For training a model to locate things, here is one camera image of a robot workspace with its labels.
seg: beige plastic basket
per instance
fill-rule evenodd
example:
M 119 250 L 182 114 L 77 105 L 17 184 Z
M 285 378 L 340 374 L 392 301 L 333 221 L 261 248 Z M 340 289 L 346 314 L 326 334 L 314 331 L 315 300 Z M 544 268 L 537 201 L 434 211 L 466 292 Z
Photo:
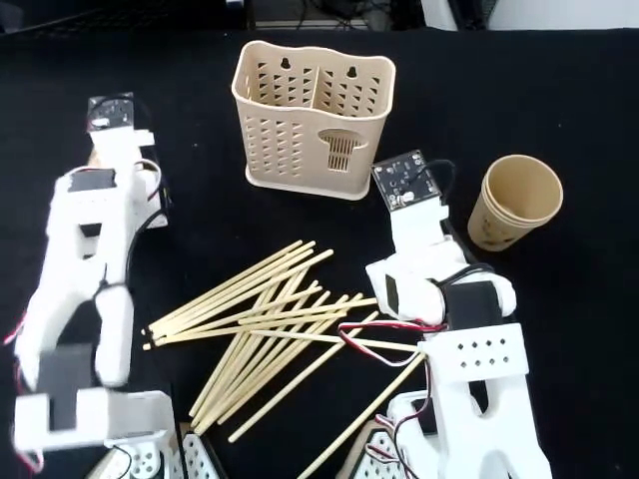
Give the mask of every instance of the beige plastic basket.
M 359 200 L 392 106 L 395 67 L 316 47 L 262 41 L 233 79 L 253 185 Z

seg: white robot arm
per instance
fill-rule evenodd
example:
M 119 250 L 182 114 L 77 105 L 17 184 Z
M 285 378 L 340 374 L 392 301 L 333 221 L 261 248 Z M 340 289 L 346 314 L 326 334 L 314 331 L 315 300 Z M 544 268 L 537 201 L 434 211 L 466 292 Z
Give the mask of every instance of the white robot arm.
M 446 330 L 427 334 L 431 390 L 397 396 L 388 418 L 414 414 L 412 401 L 432 399 L 436 435 L 424 436 L 417 418 L 397 430 L 399 454 L 419 479 L 551 478 L 536 438 L 525 375 L 526 351 L 508 279 L 485 264 L 468 264 L 445 235 L 448 217 L 421 152 L 376 164 L 373 177 L 390 210 L 395 254 L 366 267 L 379 308 L 403 321 Z M 485 381 L 488 409 L 479 410 L 469 383 Z
M 16 337 L 30 393 L 16 399 L 13 442 L 23 454 L 118 445 L 147 461 L 136 477 L 155 477 L 161 454 L 165 465 L 174 464 L 171 399 L 161 391 L 111 387 L 129 377 L 132 246 L 141 231 L 167 224 L 161 172 L 142 158 L 140 147 L 153 144 L 153 135 L 134 130 L 132 97 L 91 99 L 89 133 L 100 166 L 77 168 L 56 182 L 40 282 Z M 144 169 L 149 164 L 155 171 Z M 95 362 L 91 345 L 58 345 L 77 307 L 90 300 L 102 321 Z M 131 474 L 139 465 L 132 459 Z

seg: paper cup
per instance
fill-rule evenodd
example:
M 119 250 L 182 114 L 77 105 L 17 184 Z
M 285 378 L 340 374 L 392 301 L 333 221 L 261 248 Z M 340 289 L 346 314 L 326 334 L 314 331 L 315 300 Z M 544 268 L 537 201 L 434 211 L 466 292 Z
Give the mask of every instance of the paper cup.
M 479 247 L 501 251 L 548 223 L 563 203 L 557 175 L 544 163 L 524 155 L 494 162 L 468 221 L 468 234 Z

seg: black cloth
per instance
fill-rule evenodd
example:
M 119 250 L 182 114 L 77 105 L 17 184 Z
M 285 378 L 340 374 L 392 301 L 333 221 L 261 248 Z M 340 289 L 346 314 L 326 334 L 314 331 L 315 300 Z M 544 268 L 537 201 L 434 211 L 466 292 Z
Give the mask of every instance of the black cloth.
M 125 91 L 153 112 L 175 202 L 171 227 L 144 233 L 134 256 L 130 388 L 163 387 L 154 361 L 141 351 L 142 326 L 294 240 L 334 248 L 334 257 L 310 274 L 333 294 L 372 293 L 363 268 L 392 253 L 388 213 L 374 188 L 349 203 L 257 189 L 245 180 L 230 84 L 240 50 L 253 38 L 201 33 L 0 41 L 3 332 L 37 285 L 54 181 L 89 155 L 88 97 Z M 450 210 L 465 239 L 492 161 L 524 153 L 552 166 L 565 189 L 557 218 L 507 251 L 473 250 L 517 290 L 530 395 L 554 477 L 637 477 L 631 472 L 637 416 L 630 384 L 638 366 L 639 32 L 290 32 L 260 38 L 392 59 L 393 110 L 377 158 L 420 148 L 428 158 L 456 161 Z M 66 339 L 91 339 L 91 323 L 74 319 Z M 222 337 L 156 351 L 175 383 L 181 420 L 228 342 Z M 236 444 L 226 441 L 325 348 L 310 347 L 241 413 L 207 434 L 231 477 L 294 477 L 397 374 L 344 350 Z M 0 357 L 6 430 L 14 397 L 12 351 L 2 349 Z M 415 372 L 401 390 L 423 384 L 423 373 Z M 0 434 L 3 452 L 5 437 Z M 349 446 L 317 477 L 333 477 Z M 46 454 L 43 477 L 82 477 L 101 453 L 92 451 Z M 9 477 L 26 477 L 17 461 L 2 464 Z

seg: circuit board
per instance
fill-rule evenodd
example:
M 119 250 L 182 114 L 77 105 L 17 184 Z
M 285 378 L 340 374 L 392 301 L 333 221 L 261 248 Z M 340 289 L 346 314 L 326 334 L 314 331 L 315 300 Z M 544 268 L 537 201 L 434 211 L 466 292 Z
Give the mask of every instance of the circuit board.
M 372 166 L 372 177 L 389 211 L 395 212 L 441 196 L 430 169 L 425 165 L 421 151 L 414 150 Z

